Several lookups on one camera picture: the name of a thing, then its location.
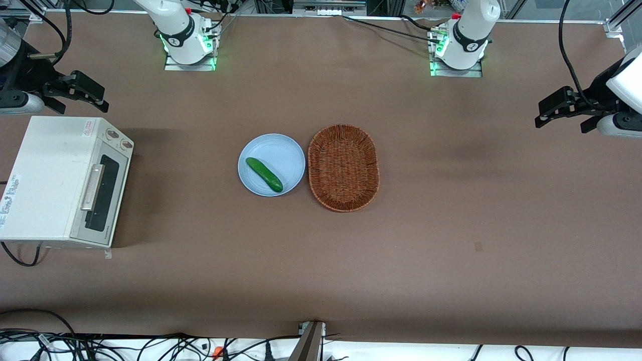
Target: plug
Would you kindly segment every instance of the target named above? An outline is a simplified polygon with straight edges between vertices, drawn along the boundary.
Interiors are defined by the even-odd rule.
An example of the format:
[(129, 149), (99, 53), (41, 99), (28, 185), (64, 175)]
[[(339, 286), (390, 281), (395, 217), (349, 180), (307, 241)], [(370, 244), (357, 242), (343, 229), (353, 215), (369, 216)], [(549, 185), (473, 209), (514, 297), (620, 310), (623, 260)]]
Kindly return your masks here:
[(265, 342), (265, 361), (274, 361), (274, 356), (272, 356), (272, 347), (270, 341)]

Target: toaster oven handle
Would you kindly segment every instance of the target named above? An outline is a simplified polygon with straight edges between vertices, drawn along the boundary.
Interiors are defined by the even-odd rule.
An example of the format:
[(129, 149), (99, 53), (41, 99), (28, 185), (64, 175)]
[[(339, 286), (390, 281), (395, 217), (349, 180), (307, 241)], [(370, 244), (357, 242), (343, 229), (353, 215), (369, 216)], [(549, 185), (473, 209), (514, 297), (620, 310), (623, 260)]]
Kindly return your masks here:
[(104, 172), (105, 166), (102, 164), (94, 164), (91, 166), (89, 180), (87, 181), (87, 187), (85, 187), (85, 196), (82, 198), (82, 203), (80, 204), (80, 209), (82, 211), (94, 210), (96, 199), (98, 198), (100, 183), (103, 181)]

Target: toaster oven window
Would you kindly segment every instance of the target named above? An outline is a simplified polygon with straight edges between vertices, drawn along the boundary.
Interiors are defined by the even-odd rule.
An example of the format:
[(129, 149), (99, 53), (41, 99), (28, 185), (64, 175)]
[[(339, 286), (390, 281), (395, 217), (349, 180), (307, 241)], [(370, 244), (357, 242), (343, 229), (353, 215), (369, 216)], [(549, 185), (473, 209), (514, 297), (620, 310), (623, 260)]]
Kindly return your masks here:
[(109, 207), (112, 204), (112, 195), (114, 195), (114, 186), (118, 178), (118, 169), (120, 164), (115, 160), (103, 155), (100, 164), (104, 165), (103, 180), (98, 188), (96, 196), (96, 205), (93, 211), (87, 211), (85, 216), (85, 228), (102, 232), (107, 224), (107, 215)]

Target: toaster oven door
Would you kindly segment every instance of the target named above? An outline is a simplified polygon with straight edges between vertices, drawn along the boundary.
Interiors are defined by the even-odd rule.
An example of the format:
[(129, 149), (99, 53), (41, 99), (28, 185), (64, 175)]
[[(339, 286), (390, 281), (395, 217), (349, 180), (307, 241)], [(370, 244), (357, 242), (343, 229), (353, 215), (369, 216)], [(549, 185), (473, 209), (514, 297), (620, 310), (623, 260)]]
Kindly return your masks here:
[(71, 237), (110, 247), (129, 160), (104, 142), (96, 148)]

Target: label sticker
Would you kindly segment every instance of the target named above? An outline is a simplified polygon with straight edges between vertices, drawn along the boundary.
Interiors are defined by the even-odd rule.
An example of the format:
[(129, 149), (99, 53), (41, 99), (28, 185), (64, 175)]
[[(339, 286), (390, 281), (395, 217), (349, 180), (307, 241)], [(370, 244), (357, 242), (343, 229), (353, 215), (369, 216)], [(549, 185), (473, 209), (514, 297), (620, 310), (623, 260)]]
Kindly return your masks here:
[(51, 351), (51, 343), (43, 334), (38, 335), (38, 339), (42, 342), (46, 349)]
[(90, 119), (85, 122), (85, 128), (82, 131), (82, 136), (83, 137), (89, 137), (91, 136), (91, 132), (94, 130), (94, 120)]
[(4, 195), (2, 200), (0, 200), (0, 228), (4, 227), (6, 219), (9, 217), (9, 212), (11, 211), (11, 206), (15, 200), (15, 194), (18, 192), (21, 180), (21, 175), (14, 174), (6, 184)]

